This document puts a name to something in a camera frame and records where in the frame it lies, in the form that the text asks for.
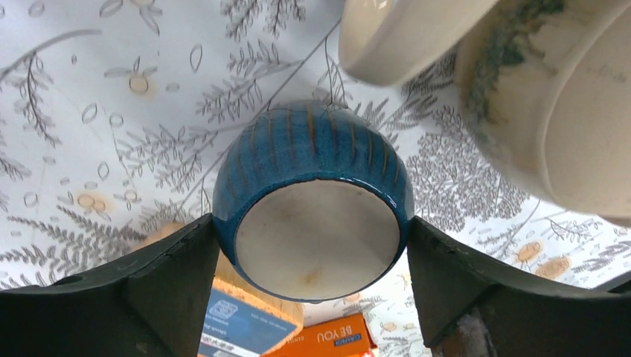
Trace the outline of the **blue ribbed ceramic mug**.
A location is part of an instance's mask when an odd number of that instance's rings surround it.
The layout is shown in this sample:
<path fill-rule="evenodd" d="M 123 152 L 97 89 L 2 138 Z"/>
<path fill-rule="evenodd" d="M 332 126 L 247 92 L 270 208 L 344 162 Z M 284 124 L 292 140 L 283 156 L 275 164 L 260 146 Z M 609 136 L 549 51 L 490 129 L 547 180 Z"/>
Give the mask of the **blue ribbed ceramic mug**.
<path fill-rule="evenodd" d="M 211 214 L 224 255 L 248 283 L 319 303 L 392 269 L 414 197 L 382 134 L 351 110 L 305 101 L 261 113 L 234 139 Z"/>

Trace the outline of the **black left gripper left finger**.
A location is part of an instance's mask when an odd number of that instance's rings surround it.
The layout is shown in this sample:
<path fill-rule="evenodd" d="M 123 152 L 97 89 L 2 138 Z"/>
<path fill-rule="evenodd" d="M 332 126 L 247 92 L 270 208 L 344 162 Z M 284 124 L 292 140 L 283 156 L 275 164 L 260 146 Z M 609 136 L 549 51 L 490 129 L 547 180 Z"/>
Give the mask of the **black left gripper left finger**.
<path fill-rule="evenodd" d="M 211 215 L 50 286 L 1 292 L 3 356 L 196 356 L 220 247 Z"/>

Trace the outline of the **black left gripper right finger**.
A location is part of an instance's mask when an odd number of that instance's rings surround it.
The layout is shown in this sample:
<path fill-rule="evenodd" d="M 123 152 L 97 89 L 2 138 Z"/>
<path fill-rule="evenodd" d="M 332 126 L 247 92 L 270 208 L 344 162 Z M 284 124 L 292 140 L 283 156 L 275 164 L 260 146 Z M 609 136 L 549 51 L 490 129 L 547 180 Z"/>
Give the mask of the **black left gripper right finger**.
<path fill-rule="evenodd" d="M 630 294 L 583 289 L 509 266 L 420 218 L 411 287 L 434 356 L 628 356 Z"/>

